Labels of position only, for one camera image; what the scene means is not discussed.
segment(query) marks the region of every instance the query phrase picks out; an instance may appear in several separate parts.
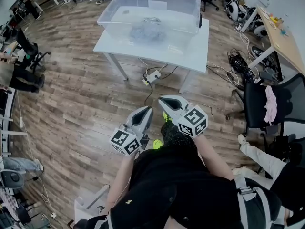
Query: black clothing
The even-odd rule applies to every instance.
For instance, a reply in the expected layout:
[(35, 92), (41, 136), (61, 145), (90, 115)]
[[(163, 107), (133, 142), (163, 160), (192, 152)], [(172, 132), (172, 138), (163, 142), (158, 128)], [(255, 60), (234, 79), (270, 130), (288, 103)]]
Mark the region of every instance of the black clothing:
[(33, 83), (38, 85), (39, 84), (39, 77), (35, 76), (33, 73), (22, 69), (18, 66), (14, 66), (14, 71), (13, 71), (13, 77), (10, 81), (9, 87), (21, 90), (21, 91), (26, 91), (26, 92), (34, 92), (36, 91), (37, 87), (34, 85), (28, 85), (22, 81), (20, 81), (18, 78), (22, 78), (26, 80), (27, 82)]
[(35, 19), (38, 18), (39, 13), (36, 11), (36, 8), (33, 6), (30, 0), (24, 2), (25, 0), (20, 0), (20, 2), (24, 3), (24, 6), (28, 9), (28, 11), (34, 16)]
[(294, 212), (293, 216), (287, 219), (288, 226), (305, 218), (304, 177), (304, 168), (288, 163), (270, 188), (270, 191), (280, 198), (283, 206)]
[[(113, 228), (163, 229), (171, 216), (188, 229), (243, 229), (235, 181), (210, 174), (193, 140), (171, 122), (161, 133), (164, 145), (142, 152), (135, 160), (129, 191), (110, 210)], [(246, 181), (263, 189), (275, 220), (281, 206), (277, 196), (250, 179)], [(260, 198), (247, 203), (251, 204), (249, 229), (264, 228)]]

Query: plastic storage container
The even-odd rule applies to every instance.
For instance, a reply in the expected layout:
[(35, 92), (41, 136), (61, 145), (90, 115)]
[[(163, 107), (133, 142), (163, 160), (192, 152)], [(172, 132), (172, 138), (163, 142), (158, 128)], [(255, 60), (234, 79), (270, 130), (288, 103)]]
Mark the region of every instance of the plastic storage container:
[(112, 0), (97, 20), (120, 42), (185, 49), (198, 33), (200, 0)]

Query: black shoe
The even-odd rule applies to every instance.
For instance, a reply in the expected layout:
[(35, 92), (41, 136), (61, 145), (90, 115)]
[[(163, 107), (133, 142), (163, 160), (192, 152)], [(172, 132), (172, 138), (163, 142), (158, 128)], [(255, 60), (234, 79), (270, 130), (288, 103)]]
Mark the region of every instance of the black shoe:
[(38, 86), (41, 88), (44, 85), (44, 74), (41, 75), (38, 81)]

